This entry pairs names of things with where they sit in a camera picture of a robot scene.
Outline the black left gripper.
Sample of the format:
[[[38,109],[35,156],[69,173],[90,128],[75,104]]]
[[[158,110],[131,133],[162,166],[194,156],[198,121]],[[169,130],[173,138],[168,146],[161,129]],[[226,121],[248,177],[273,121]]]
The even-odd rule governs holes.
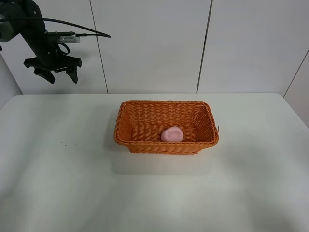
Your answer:
[[[51,71],[66,70],[66,74],[73,83],[77,84],[77,67],[82,66],[82,61],[80,58],[69,56],[69,49],[63,52],[59,47],[61,36],[72,36],[73,34],[73,32],[48,32],[42,20],[29,20],[21,31],[21,35],[36,57],[26,59],[24,65],[34,67],[34,74],[51,84],[55,83],[55,77]]]

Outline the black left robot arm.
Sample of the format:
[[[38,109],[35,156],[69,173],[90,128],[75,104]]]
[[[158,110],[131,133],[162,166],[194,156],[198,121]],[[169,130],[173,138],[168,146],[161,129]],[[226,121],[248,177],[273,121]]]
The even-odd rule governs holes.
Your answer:
[[[32,0],[2,0],[0,2],[0,41],[8,42],[17,35],[26,41],[35,57],[24,61],[26,68],[53,84],[52,72],[65,72],[78,82],[80,58],[71,57],[70,49],[60,42],[58,33],[48,33],[39,6]]]

